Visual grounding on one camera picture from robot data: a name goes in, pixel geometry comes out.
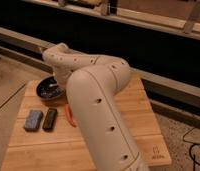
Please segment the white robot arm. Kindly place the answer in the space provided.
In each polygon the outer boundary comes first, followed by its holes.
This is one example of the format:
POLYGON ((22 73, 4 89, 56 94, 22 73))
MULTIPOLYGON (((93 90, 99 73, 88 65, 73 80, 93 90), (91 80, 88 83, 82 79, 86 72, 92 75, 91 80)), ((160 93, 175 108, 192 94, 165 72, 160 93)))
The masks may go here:
POLYGON ((130 82, 128 62, 102 54, 72 53, 64 43, 45 50, 43 59, 66 91, 97 171, 150 171, 114 101, 130 82))

